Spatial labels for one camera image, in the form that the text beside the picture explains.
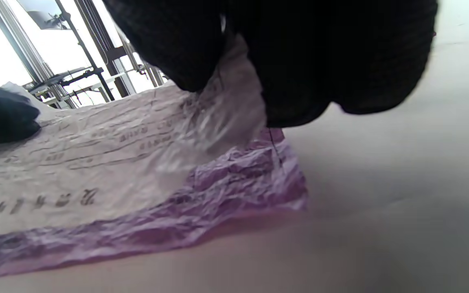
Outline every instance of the purple plastic bag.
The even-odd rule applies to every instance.
[[[169,200],[111,221],[0,235],[0,276],[188,247],[223,221],[303,210],[305,178],[279,129],[199,166]]]

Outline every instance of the metal pole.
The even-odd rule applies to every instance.
[[[97,65],[95,64],[95,61],[93,60],[92,56],[90,55],[90,52],[88,52],[88,49],[84,45],[84,42],[82,41],[81,36],[79,35],[79,32],[77,31],[77,29],[73,25],[73,22],[71,21],[70,13],[68,13],[66,11],[63,4],[61,4],[60,0],[55,0],[55,2],[57,3],[57,5],[59,6],[59,9],[61,10],[61,15],[63,16],[63,19],[68,23],[68,25],[70,26],[73,34],[77,38],[77,42],[79,43],[82,50],[84,51],[84,54],[86,55],[86,58],[88,58],[88,61],[90,61],[90,64],[92,65],[93,70],[97,69]],[[101,82],[104,91],[106,92],[108,97],[110,97],[110,100],[114,101],[115,99],[113,98],[112,91],[110,91],[110,88],[108,87],[108,84],[106,83],[106,80],[104,79],[103,75],[99,72],[99,73],[97,73],[97,76],[99,77],[99,81]]]

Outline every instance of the metal rod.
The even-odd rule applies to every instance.
[[[81,36],[79,35],[79,32],[73,25],[73,22],[71,21],[71,15],[66,11],[64,8],[63,4],[61,4],[60,0],[55,0],[57,5],[59,6],[59,9],[61,10],[61,15],[63,16],[63,19],[68,23],[70,26],[73,34],[77,38],[77,42],[81,46],[82,50],[84,51],[84,54],[86,55],[86,58],[88,58],[88,61],[90,61],[90,64],[92,65],[93,69],[97,69],[97,65],[95,64],[95,61],[93,60],[92,56],[90,55],[90,52],[88,52],[88,49],[84,45],[84,42],[81,39]],[[104,79],[103,75],[101,73],[97,73],[97,76],[99,77],[99,81],[101,82],[104,91],[110,97],[110,100],[114,101],[115,99],[113,98],[112,91],[110,91],[110,88],[108,87],[108,84],[106,83],[106,80]]]

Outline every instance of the plastic bag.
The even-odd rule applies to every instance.
[[[296,157],[281,130],[262,132],[243,42],[229,48],[200,94],[170,84],[45,111],[33,139],[0,144],[0,276],[186,247],[231,217],[304,208]]]
[[[183,188],[153,208],[73,228],[0,235],[0,276],[187,247],[223,221],[303,210],[305,178],[279,129],[196,168]]]

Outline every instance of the dark clothing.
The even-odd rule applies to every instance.
[[[28,98],[0,88],[0,143],[19,141],[41,128],[35,122],[39,110]]]
[[[188,91],[205,87],[223,51],[220,15],[249,46],[268,126],[305,124],[336,102],[391,109],[415,88],[437,0],[104,0],[138,53]]]

